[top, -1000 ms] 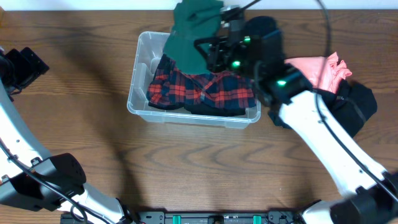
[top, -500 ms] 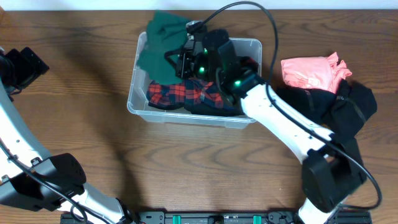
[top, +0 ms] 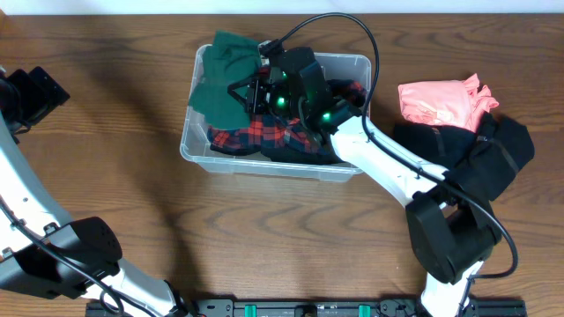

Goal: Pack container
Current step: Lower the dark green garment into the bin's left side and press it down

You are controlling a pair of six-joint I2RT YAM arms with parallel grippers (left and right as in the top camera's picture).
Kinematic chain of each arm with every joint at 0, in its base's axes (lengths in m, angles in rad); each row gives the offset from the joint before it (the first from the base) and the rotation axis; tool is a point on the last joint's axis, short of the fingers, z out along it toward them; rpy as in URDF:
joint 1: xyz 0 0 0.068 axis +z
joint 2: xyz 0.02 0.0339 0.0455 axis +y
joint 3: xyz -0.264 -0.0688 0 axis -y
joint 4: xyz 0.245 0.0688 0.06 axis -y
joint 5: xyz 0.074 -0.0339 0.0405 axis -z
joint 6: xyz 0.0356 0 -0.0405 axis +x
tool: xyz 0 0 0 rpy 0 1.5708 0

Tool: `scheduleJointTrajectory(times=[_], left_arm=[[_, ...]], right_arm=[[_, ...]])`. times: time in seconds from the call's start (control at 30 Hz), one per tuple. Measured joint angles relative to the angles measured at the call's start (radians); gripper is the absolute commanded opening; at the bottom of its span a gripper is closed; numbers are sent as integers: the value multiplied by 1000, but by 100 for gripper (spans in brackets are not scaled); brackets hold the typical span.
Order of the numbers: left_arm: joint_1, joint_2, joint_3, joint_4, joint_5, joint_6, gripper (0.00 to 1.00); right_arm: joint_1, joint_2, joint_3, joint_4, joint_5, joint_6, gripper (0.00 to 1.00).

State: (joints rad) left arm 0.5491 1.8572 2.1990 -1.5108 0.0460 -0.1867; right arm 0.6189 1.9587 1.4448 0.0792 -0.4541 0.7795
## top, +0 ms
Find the dark green garment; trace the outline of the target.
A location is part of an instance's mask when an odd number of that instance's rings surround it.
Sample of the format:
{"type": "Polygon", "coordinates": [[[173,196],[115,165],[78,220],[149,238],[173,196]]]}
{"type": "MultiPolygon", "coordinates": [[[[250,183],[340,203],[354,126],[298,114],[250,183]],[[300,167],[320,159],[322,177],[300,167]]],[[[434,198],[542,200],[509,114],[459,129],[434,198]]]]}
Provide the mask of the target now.
{"type": "Polygon", "coordinates": [[[228,86],[254,75],[261,66],[258,42],[218,30],[205,49],[203,74],[189,97],[189,106],[215,129],[245,129],[249,114],[228,93],[228,86]]]}

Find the pink garment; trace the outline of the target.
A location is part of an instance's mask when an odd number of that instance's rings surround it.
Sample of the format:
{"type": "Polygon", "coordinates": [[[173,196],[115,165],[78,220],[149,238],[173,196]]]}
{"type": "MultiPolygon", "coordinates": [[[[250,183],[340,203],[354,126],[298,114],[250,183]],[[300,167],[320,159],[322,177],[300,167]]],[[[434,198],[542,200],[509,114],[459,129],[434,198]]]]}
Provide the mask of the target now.
{"type": "Polygon", "coordinates": [[[397,89],[402,116],[432,126],[476,132],[482,116],[500,105],[476,73],[465,80],[419,81],[397,89]]]}

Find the black garment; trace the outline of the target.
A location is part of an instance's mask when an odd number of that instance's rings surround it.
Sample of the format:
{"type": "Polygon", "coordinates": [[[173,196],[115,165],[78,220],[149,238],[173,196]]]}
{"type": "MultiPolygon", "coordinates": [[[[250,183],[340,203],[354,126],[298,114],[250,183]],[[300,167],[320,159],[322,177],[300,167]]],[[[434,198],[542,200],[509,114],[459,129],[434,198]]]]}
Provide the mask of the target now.
{"type": "Polygon", "coordinates": [[[256,153],[264,155],[266,158],[273,162],[279,163],[294,163],[294,164],[306,164],[306,165],[335,165],[343,163],[343,160],[338,158],[335,154],[316,154],[316,153],[305,153],[296,151],[290,148],[250,148],[250,149],[236,149],[228,150],[225,148],[220,148],[216,145],[212,145],[211,149],[222,154],[232,155],[235,157],[250,156],[256,153]]]}
{"type": "Polygon", "coordinates": [[[533,160],[526,126],[507,117],[484,114],[476,132],[453,126],[401,123],[393,138],[421,158],[448,168],[467,168],[488,200],[497,199],[533,160]]]}

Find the red black plaid shirt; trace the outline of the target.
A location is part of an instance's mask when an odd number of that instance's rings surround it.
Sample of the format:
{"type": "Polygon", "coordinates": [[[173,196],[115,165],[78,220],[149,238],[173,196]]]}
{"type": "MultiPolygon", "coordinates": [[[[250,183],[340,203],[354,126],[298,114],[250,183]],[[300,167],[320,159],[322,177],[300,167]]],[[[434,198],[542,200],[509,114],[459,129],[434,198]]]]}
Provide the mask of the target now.
{"type": "Polygon", "coordinates": [[[223,130],[210,126],[207,139],[211,146],[228,150],[287,147],[305,153],[330,154],[308,139],[299,118],[285,119],[271,114],[249,114],[249,118],[250,125],[245,129],[223,130]]]}

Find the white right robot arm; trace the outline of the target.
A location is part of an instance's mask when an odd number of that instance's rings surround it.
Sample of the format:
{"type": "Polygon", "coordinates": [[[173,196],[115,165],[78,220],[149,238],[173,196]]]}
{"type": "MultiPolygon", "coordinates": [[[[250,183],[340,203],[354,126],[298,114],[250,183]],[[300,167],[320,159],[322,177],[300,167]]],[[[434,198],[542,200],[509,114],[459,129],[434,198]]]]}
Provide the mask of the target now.
{"type": "Polygon", "coordinates": [[[404,207],[413,252],[427,272],[419,310],[461,316],[472,282],[505,231],[488,208],[456,184],[456,174],[385,136],[367,118],[368,95],[328,79],[310,48],[277,52],[228,85],[246,112],[296,119],[314,143],[360,168],[404,207]]]}

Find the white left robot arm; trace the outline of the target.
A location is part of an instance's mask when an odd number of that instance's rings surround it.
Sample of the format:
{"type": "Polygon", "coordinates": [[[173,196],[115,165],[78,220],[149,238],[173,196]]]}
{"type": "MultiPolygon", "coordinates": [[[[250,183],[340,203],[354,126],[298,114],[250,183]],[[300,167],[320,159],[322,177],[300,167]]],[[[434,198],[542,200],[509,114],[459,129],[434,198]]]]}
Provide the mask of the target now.
{"type": "Polygon", "coordinates": [[[172,285],[122,257],[99,217],[75,220],[19,149],[24,134],[70,95],[41,67],[1,75],[1,287],[44,299],[91,299],[89,316],[194,316],[172,285]]]}

